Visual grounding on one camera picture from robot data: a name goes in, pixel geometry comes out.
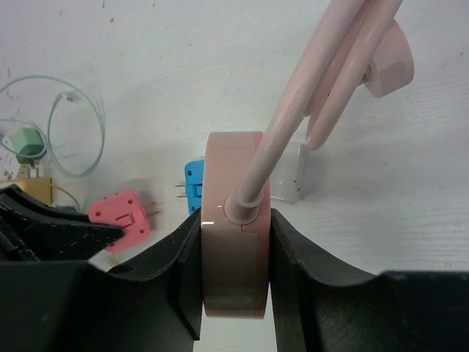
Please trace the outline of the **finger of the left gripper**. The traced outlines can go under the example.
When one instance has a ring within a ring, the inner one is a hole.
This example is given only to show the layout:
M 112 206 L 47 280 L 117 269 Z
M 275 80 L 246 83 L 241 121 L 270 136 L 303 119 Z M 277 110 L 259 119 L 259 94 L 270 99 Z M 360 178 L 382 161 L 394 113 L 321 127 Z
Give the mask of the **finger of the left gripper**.
M 19 186 L 1 189 L 1 261 L 88 260 L 124 235 L 88 216 L 45 205 Z

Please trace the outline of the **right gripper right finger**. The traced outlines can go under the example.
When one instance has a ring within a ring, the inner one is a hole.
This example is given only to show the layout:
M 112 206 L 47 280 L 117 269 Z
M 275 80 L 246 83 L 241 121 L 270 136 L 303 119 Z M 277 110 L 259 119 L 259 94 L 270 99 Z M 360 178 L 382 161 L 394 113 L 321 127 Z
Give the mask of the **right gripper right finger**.
M 298 232 L 277 210 L 270 289 L 279 351 L 466 351 L 468 273 L 371 274 Z

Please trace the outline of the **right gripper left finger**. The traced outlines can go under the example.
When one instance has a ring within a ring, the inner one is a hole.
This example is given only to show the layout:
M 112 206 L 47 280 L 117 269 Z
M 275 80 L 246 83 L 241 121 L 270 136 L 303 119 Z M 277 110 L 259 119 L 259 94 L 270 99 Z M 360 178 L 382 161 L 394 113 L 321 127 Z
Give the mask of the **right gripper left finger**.
M 199 212 L 110 271 L 1 263 L 3 351 L 192 351 L 201 320 Z

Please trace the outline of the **light blue plug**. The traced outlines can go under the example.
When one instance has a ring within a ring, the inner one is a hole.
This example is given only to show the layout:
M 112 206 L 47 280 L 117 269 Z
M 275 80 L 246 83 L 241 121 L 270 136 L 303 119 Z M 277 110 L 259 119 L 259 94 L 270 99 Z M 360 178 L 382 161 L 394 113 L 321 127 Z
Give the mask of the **light blue plug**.
M 79 211 L 75 207 L 68 206 L 68 205 L 67 206 L 59 206 L 57 209 L 60 210 L 60 211 L 68 212 L 68 213 L 79 213 Z

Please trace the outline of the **yellow socket cube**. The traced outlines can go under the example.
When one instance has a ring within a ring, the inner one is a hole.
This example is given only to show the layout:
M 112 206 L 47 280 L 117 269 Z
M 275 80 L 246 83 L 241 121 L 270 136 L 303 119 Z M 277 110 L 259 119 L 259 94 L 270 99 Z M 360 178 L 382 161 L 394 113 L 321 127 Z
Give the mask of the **yellow socket cube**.
M 47 213 L 52 202 L 52 185 L 47 178 L 1 181 L 1 208 Z

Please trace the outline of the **green plug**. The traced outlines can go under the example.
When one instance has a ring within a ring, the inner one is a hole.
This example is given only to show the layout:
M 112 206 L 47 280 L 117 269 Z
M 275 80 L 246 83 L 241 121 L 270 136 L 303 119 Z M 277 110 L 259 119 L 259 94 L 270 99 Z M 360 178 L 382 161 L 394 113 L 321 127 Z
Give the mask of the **green plug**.
M 10 162 L 12 179 L 38 178 L 40 159 L 45 154 L 44 142 L 38 130 L 19 128 L 11 138 L 13 151 Z

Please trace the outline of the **pink socket cube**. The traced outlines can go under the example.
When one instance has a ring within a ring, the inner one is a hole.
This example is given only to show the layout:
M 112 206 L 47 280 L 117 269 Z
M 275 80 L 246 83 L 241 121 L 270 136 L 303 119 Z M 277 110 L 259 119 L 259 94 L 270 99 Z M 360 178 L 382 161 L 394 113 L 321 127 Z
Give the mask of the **pink socket cube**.
M 133 190 L 121 190 L 95 200 L 89 207 L 88 218 L 94 224 L 107 224 L 123 231 L 120 239 L 105 248 L 107 252 L 117 254 L 149 237 L 148 217 L 158 211 L 148 213 L 147 209 L 155 206 L 155 201 L 144 204 Z

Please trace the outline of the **white adapter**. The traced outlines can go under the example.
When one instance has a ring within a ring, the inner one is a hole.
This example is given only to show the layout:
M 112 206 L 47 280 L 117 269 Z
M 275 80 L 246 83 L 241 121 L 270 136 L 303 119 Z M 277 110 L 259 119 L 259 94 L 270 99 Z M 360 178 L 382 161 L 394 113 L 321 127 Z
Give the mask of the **white adapter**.
M 295 204 L 312 192 L 315 152 L 304 143 L 290 142 L 270 176 L 270 197 Z

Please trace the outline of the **blue socket cube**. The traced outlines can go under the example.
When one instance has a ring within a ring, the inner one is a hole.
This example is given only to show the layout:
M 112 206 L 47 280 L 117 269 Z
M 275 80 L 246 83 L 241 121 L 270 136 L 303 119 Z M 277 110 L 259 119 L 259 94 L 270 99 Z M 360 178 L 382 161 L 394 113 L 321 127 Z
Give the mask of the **blue socket cube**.
M 185 189 L 188 212 L 192 214 L 202 206 L 202 187 L 204 179 L 204 159 L 189 161 L 184 167 L 185 181 L 177 187 Z

